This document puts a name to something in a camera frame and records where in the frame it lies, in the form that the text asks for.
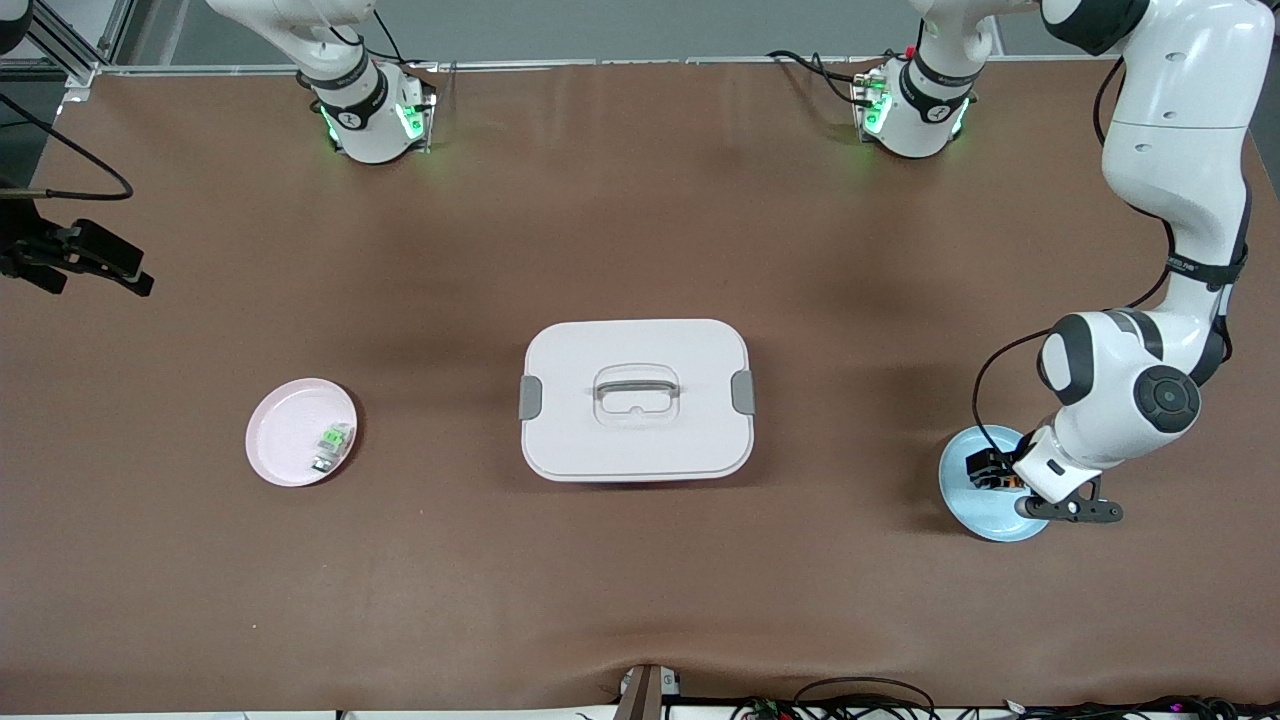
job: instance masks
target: round plate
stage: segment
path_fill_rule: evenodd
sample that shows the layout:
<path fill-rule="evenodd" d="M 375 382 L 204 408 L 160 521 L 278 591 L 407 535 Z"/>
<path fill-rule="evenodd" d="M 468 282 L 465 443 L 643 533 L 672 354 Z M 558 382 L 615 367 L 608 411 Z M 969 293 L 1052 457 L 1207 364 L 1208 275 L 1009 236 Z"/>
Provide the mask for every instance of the round plate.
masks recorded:
<path fill-rule="evenodd" d="M 300 487 L 323 480 L 349 455 L 338 459 L 328 473 L 311 469 L 316 442 L 329 425 L 351 425 L 356 442 L 356 404 L 347 391 L 329 380 L 305 378 L 285 383 L 257 404 L 244 430 L 244 454 L 253 471 L 283 487 Z"/>
<path fill-rule="evenodd" d="M 1001 425 L 987 425 L 987 432 L 1004 451 L 1014 450 L 1023 439 L 1018 430 Z M 1014 510 L 1019 497 L 1032 493 L 1030 488 L 978 489 L 969 482 L 965 459 L 984 447 L 989 447 L 987 438 L 974 425 L 951 438 L 942 451 L 942 460 L 938 461 L 938 486 L 951 514 L 978 537 L 996 542 L 1024 541 L 1043 530 L 1048 520 L 1023 518 Z"/>

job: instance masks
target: brown tabletop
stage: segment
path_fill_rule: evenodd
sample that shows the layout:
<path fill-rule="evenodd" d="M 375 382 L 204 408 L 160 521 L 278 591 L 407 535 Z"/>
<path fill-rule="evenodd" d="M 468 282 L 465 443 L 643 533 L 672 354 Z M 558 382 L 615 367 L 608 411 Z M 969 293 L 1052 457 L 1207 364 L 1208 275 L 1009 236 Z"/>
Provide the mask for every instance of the brown tabletop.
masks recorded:
<path fill-rule="evenodd" d="M 1236 356 L 1181 441 L 1108 473 L 1111 527 L 1020 544 L 942 506 L 982 360 L 1160 272 L 1103 183 L 1106 67 L 988 68 L 945 154 L 856 142 L 768 65 L 436 76 L 429 155 L 328 151 L 292 78 L 100 78 L 59 127 L 137 186 L 45 202 L 146 250 L 155 295 L 0 283 L 0 712 L 480 708 L 835 674 L 943 703 L 1280 694 L 1280 205 L 1256 154 Z M 106 188 L 52 149 L 41 179 Z M 520 451 L 526 343 L 563 320 L 718 318 L 756 445 L 723 480 L 594 488 Z M 333 480 L 244 459 L 278 384 L 362 407 Z M 1056 409 L 1033 350 L 988 421 Z"/>

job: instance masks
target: blue plate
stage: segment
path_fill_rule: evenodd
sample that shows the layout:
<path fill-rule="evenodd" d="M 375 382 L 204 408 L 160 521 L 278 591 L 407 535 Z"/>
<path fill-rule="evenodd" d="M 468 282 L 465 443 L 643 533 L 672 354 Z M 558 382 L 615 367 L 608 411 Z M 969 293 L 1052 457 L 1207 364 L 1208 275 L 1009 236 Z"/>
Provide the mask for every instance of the blue plate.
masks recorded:
<path fill-rule="evenodd" d="M 1001 425 L 987 425 L 987 432 L 1000 450 L 1005 451 L 1014 450 L 1023 439 L 1021 433 Z M 1014 510 L 1018 498 L 1029 496 L 1030 489 L 978 489 L 969 482 L 965 459 L 984 447 L 989 447 L 989 443 L 974 425 L 951 438 L 942 451 L 938 487 L 942 488 L 942 500 L 947 502 L 951 514 L 978 537 L 996 542 L 1024 541 L 1043 530 L 1048 520 L 1023 518 Z"/>

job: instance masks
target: gray latch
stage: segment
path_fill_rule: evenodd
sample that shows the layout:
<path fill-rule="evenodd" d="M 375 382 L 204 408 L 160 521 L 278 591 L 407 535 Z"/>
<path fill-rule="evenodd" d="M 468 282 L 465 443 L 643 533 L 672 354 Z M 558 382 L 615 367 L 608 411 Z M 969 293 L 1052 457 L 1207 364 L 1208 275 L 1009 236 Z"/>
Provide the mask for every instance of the gray latch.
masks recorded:
<path fill-rule="evenodd" d="M 742 415 L 755 415 L 755 386 L 751 382 L 751 370 L 733 373 L 728 388 L 733 398 L 733 410 Z"/>
<path fill-rule="evenodd" d="M 520 378 L 520 419 L 532 420 L 543 413 L 543 380 L 534 375 Z"/>

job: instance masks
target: white plate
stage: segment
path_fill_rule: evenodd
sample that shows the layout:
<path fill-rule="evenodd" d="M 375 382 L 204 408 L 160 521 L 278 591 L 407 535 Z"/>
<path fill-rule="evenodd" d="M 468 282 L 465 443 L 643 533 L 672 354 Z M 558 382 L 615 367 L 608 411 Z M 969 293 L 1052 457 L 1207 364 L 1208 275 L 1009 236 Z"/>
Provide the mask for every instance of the white plate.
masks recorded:
<path fill-rule="evenodd" d="M 316 442 L 329 425 L 351 425 L 348 452 L 328 473 L 311 469 Z M 305 378 L 285 383 L 257 404 L 244 430 L 244 454 L 253 471 L 283 487 L 308 486 L 342 466 L 356 442 L 356 404 L 329 380 Z"/>

